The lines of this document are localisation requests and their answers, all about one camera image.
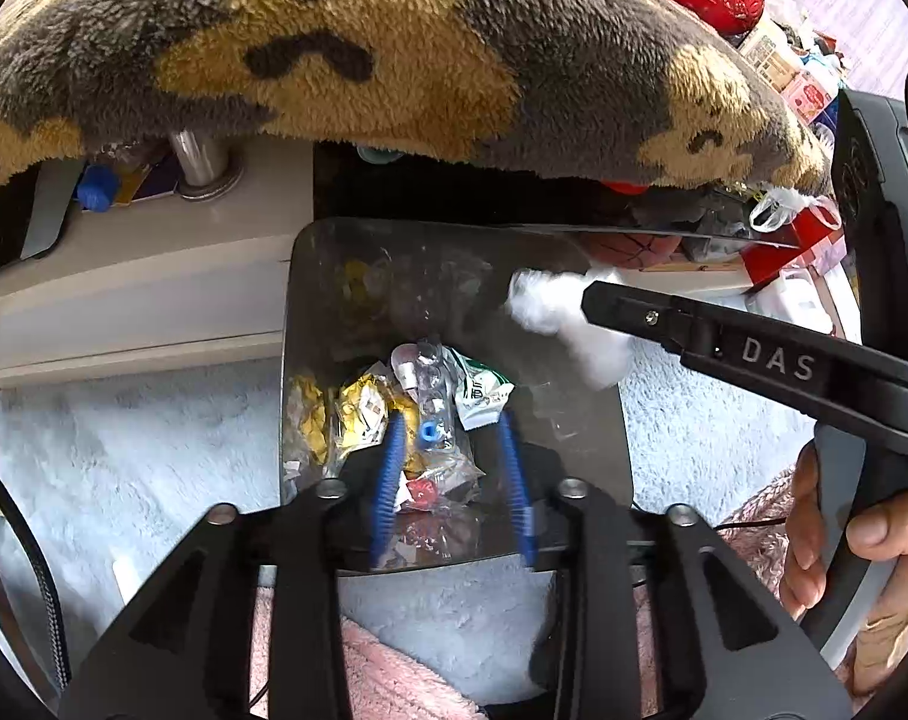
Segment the white tissue wad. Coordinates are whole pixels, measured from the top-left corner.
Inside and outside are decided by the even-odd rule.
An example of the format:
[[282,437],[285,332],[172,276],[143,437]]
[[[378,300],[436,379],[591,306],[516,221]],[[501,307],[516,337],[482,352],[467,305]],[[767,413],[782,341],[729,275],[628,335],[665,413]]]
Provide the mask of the white tissue wad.
[[506,310],[527,332],[558,338],[582,380],[600,392],[615,387],[628,374],[631,337],[587,320],[582,298],[594,281],[623,284],[615,270],[517,270],[509,283]]

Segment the clear and silver plastic wrappers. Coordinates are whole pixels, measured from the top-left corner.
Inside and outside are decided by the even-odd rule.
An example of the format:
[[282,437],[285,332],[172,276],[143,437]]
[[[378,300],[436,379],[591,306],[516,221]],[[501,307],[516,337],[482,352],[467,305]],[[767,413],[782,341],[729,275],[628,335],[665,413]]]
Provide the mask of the clear and silver plastic wrappers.
[[[416,406],[416,427],[408,431],[402,509],[436,512],[449,502],[475,495],[485,472],[474,459],[468,434],[501,418],[514,384],[501,372],[445,344],[418,341],[397,346],[390,355],[395,379]],[[419,444],[421,421],[434,421],[442,439]]]

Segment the yellow wrapper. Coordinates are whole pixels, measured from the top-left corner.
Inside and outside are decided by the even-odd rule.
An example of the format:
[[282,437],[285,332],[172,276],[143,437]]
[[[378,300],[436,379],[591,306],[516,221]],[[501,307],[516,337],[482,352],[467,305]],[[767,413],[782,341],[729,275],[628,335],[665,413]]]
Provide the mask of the yellow wrapper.
[[337,476],[349,454],[379,445],[390,419],[416,427],[416,406],[383,362],[341,387],[322,388],[314,376],[287,379],[281,429],[284,479],[309,472]]

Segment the blue plastic cap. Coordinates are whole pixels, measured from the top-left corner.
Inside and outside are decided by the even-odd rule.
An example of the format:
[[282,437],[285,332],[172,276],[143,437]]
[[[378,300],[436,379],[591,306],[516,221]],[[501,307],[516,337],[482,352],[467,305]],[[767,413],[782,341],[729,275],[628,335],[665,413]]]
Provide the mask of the blue plastic cap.
[[437,427],[437,424],[434,421],[425,419],[419,423],[419,444],[424,445],[424,447],[434,447],[434,445],[439,444],[440,439],[442,439],[442,431]]

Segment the brown bear-pattern plush blanket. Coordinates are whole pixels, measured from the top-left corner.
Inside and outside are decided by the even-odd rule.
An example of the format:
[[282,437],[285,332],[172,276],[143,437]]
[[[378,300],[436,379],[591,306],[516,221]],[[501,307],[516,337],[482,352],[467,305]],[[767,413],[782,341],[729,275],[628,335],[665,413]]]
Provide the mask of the brown bear-pattern plush blanket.
[[634,185],[829,181],[781,96],[672,0],[40,0],[0,36],[0,185],[180,130]]

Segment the metal table leg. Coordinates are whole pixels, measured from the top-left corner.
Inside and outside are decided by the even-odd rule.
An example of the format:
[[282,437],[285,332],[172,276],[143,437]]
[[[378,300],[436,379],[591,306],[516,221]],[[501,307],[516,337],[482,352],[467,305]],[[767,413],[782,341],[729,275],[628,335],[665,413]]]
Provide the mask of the metal table leg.
[[171,133],[167,139],[182,172],[175,189],[180,199],[190,203],[218,199],[241,180],[241,158],[226,142],[191,130]]

